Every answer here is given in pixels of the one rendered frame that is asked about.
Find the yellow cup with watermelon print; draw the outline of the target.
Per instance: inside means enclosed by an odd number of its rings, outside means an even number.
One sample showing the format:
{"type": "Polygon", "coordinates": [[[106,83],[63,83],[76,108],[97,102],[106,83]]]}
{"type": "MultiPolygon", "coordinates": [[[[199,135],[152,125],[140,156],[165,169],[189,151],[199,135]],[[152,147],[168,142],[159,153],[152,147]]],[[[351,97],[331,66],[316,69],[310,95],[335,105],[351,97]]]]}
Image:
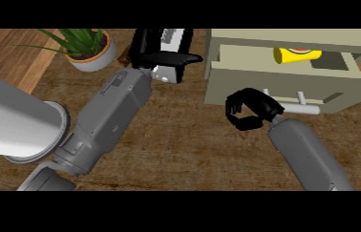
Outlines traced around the yellow cup with watermelon print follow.
{"type": "Polygon", "coordinates": [[[310,49],[276,48],[274,58],[279,64],[310,61],[322,58],[323,51],[310,49]]]}

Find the beige drawer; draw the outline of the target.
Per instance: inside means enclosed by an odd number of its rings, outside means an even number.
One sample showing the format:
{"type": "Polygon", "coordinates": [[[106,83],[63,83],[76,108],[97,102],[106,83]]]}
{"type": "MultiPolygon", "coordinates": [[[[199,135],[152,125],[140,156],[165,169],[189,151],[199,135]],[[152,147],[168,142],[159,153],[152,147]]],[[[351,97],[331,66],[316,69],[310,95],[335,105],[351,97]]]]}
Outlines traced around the beige drawer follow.
{"type": "Polygon", "coordinates": [[[205,102],[224,105],[227,97],[245,88],[255,88],[283,103],[316,105],[320,111],[335,114],[361,103],[361,73],[308,70],[263,72],[214,69],[209,76],[205,102]]]}
{"type": "Polygon", "coordinates": [[[211,62],[209,76],[214,69],[300,73],[325,70],[361,73],[351,53],[325,52],[319,60],[279,64],[271,48],[234,45],[221,46],[218,61],[211,62]]]}

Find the beige drawer front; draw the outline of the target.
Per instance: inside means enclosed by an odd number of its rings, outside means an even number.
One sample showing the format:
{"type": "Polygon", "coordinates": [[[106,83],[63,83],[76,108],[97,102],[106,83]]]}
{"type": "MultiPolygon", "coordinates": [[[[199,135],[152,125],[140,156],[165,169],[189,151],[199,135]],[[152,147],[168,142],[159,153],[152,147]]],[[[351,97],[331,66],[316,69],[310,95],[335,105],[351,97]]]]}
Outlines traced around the beige drawer front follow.
{"type": "Polygon", "coordinates": [[[361,103],[361,73],[308,70],[263,72],[214,69],[209,76],[205,102],[224,105],[227,97],[245,88],[255,88],[283,103],[316,105],[320,111],[335,114],[361,103]]]}

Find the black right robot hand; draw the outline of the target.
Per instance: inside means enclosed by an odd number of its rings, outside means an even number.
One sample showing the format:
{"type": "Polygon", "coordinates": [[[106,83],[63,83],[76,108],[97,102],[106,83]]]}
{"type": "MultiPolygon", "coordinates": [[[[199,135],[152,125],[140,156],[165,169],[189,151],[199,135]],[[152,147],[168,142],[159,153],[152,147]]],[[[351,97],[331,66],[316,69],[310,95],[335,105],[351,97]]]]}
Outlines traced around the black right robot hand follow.
{"type": "Polygon", "coordinates": [[[264,126],[263,121],[273,121],[286,108],[279,101],[255,88],[245,88],[226,99],[226,117],[240,131],[249,131],[264,126]],[[255,112],[254,116],[239,118],[242,106],[246,105],[255,112]]]}

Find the green potted plant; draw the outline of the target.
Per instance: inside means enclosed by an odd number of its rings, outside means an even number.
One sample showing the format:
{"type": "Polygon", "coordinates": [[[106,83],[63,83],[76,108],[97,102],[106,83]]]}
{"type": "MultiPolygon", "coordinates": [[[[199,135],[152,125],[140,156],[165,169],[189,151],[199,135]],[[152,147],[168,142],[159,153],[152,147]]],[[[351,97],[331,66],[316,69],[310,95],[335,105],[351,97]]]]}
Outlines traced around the green potted plant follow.
{"type": "Polygon", "coordinates": [[[30,45],[30,48],[44,48],[45,50],[63,53],[75,60],[94,58],[106,49],[107,37],[103,29],[60,29],[63,37],[45,29],[39,29],[61,46],[58,50],[30,45]]]}

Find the grey pot with orange rim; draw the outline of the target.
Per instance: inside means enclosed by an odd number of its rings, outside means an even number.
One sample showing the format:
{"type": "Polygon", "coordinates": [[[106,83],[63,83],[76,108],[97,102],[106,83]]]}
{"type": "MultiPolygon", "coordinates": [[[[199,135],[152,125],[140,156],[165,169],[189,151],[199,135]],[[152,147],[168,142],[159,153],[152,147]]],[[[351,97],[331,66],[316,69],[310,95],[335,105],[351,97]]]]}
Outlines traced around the grey pot with orange rim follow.
{"type": "Polygon", "coordinates": [[[104,32],[107,42],[103,51],[85,60],[73,59],[67,56],[69,61],[75,67],[84,72],[95,72],[101,70],[116,58],[116,45],[107,32],[104,32]]]}

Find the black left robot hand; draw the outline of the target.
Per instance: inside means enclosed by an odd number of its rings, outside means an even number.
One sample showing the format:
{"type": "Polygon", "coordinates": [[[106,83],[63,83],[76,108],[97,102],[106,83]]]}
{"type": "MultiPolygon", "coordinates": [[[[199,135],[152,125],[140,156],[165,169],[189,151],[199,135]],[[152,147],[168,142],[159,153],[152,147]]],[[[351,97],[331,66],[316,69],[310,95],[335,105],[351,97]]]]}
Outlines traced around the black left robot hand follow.
{"type": "Polygon", "coordinates": [[[203,61],[190,53],[193,38],[193,29],[137,29],[129,52],[134,67],[150,70],[155,79],[180,84],[187,66],[203,61]]]}

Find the beige cabinet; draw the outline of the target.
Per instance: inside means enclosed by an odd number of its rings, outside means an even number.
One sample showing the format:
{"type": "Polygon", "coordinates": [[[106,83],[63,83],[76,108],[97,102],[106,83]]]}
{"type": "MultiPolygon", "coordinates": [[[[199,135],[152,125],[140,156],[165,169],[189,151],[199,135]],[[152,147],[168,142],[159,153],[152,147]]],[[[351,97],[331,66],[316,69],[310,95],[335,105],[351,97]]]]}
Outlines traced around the beige cabinet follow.
{"type": "Polygon", "coordinates": [[[361,53],[361,29],[212,29],[223,43],[361,53]]]}

